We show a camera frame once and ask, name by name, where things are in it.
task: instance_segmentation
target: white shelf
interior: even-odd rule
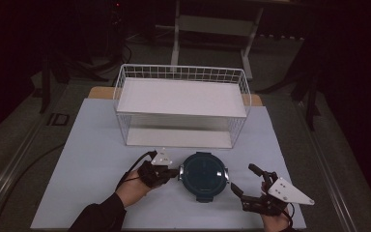
[[[232,148],[227,118],[132,116],[127,145]]]
[[[117,113],[246,117],[238,84],[130,77]]]

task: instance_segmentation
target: wire basket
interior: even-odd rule
[[[145,87],[142,90],[134,90],[133,83],[141,83]],[[237,96],[235,93],[230,94],[233,101],[226,97],[228,89],[238,91]],[[161,93],[166,95],[165,99],[156,97],[157,99],[153,100],[154,96],[161,95]],[[139,107],[138,110],[133,110],[131,107],[130,110],[122,110],[123,103],[131,102],[128,101],[128,98],[137,98],[142,94],[147,98],[145,97],[141,101],[147,103]],[[251,96],[244,71],[242,69],[213,67],[123,65],[116,82],[113,99],[125,144],[143,146],[232,148],[243,128],[251,106]],[[183,103],[187,101],[193,102],[189,103],[188,107],[182,107]],[[223,104],[230,105],[230,109],[219,109]],[[239,114],[231,112],[233,111],[231,108],[236,108],[236,105]],[[207,108],[211,108],[214,113],[205,112]],[[138,127],[143,129],[141,131],[143,136],[153,136],[157,134],[156,131],[161,130],[171,130],[172,134],[167,135],[167,139],[163,139],[163,136],[160,141],[132,143],[130,142],[130,131],[136,131]],[[152,129],[152,132],[145,131],[145,128]],[[214,134],[216,131],[226,132],[227,135],[216,138],[216,134]],[[173,135],[180,137],[180,140],[183,141],[179,144],[167,141]],[[204,143],[204,139],[198,138],[199,136],[205,138],[206,135],[212,137],[212,139],[207,138],[208,140],[221,140],[226,137],[227,141],[223,145],[218,145],[212,141]],[[185,142],[188,139],[198,140],[198,142]]]

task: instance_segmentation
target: white wire basket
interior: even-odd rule
[[[126,145],[233,148],[251,106],[242,69],[123,65],[114,107]]]

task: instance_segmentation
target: gray floor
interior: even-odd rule
[[[254,79],[249,84],[251,90],[262,89],[281,80],[300,44],[291,40],[257,39],[249,56],[254,73]],[[141,43],[128,43],[128,46],[132,50],[133,64],[170,63],[170,46]],[[238,50],[190,47],[181,48],[179,64],[242,67]],[[114,70],[102,76],[111,79],[116,72]],[[16,154],[24,151],[20,164],[20,170],[23,170],[46,151],[66,142],[74,118],[90,89],[109,85],[110,82],[93,82],[77,76],[69,85],[53,83],[53,105],[45,115],[39,114],[40,99],[26,99],[0,125],[0,173]],[[304,231],[371,231],[370,189],[323,95],[318,95],[317,107],[321,115],[315,117],[316,130],[311,132],[303,120],[302,104],[289,98],[292,87],[287,86],[261,98],[271,115],[293,184],[316,201],[315,206],[301,207],[308,226]],[[46,122],[50,113],[68,114],[71,120],[64,127],[48,126]],[[32,128],[39,130],[36,134],[28,133]],[[30,144],[19,146],[25,138],[33,140]],[[0,217],[0,231],[30,231],[29,226],[61,151],[61,148],[57,149],[42,158],[20,179]],[[344,202],[336,202],[338,196],[343,196]],[[343,204],[351,219],[338,216],[338,211],[344,208],[337,206]],[[343,214],[346,215],[346,212],[339,212],[339,215]],[[344,228],[349,223],[355,227]]]

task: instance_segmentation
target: metal frame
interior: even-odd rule
[[[252,80],[252,72],[249,64],[248,54],[254,42],[263,11],[264,8],[260,8],[258,10],[256,19],[253,22],[243,20],[189,16],[180,14],[180,0],[177,0],[176,18],[174,26],[174,45],[173,52],[171,55],[171,65],[177,66],[179,64],[180,30],[194,32],[208,32],[235,36],[247,36],[248,42],[246,44],[246,47],[241,50],[241,58],[243,61],[243,69],[245,71],[246,79]]]

